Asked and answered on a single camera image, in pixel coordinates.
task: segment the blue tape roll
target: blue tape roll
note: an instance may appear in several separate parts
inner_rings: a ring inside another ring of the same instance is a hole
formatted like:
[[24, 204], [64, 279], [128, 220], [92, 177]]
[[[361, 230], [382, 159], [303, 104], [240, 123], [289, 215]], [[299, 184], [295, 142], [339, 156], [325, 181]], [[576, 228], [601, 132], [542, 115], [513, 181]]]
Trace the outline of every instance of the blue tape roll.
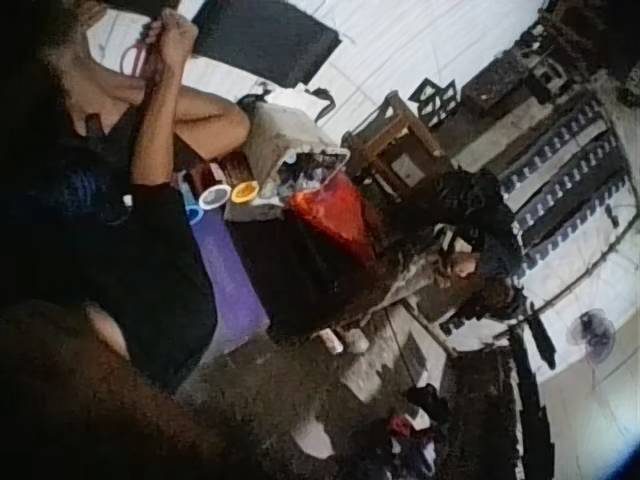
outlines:
[[204, 210], [200, 208], [198, 202], [193, 197], [193, 192], [189, 188], [189, 184], [184, 179], [185, 173], [181, 173], [178, 177], [178, 187], [180, 193], [182, 193], [182, 199], [184, 200], [184, 207], [187, 211], [187, 218], [189, 219], [189, 225], [195, 225], [204, 216]]

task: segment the wall fan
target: wall fan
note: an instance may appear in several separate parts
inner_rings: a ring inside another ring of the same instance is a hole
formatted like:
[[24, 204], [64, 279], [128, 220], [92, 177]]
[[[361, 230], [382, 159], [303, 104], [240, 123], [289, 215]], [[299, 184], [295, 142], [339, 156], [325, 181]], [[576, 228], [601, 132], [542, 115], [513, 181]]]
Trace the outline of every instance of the wall fan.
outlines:
[[594, 364], [607, 359], [615, 341], [615, 326], [600, 309], [580, 315], [572, 322], [567, 334], [567, 342], [570, 345], [584, 345], [587, 359]]

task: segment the tape roll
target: tape roll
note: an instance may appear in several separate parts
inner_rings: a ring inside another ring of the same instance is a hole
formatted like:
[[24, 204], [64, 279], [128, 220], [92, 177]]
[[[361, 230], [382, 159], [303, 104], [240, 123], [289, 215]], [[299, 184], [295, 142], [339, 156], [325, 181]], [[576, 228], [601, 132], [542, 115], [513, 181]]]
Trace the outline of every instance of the tape roll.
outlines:
[[204, 211], [196, 202], [196, 199], [193, 196], [193, 192], [189, 187], [185, 179], [185, 174], [182, 173], [178, 177], [178, 188], [180, 189], [180, 193], [182, 193], [182, 199], [184, 200], [184, 208], [187, 212], [187, 218], [189, 219], [189, 225], [195, 225], [204, 216]]
[[215, 163], [198, 165], [187, 173], [187, 183], [198, 197], [203, 210], [224, 205], [231, 196], [231, 187], [220, 167]]
[[243, 152], [231, 152], [225, 156], [220, 161], [220, 169], [231, 186], [232, 202], [247, 203], [258, 196], [260, 186]]

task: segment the red plastic bag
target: red plastic bag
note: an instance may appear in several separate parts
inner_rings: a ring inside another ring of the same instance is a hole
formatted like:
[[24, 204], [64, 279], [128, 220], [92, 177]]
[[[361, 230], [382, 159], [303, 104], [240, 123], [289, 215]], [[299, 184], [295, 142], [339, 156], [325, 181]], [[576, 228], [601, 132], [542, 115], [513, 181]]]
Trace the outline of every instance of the red plastic bag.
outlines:
[[374, 259], [362, 197], [344, 173], [336, 173], [320, 190], [292, 195], [289, 206], [356, 258], [365, 263]]

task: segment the purple mat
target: purple mat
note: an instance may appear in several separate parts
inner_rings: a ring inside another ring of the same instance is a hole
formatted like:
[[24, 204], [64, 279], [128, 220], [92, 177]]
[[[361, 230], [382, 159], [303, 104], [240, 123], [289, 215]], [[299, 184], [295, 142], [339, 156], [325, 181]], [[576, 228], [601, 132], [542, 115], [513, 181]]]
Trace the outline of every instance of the purple mat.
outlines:
[[205, 212], [192, 226], [213, 285], [218, 327], [203, 360], [229, 352], [269, 326], [220, 210]]

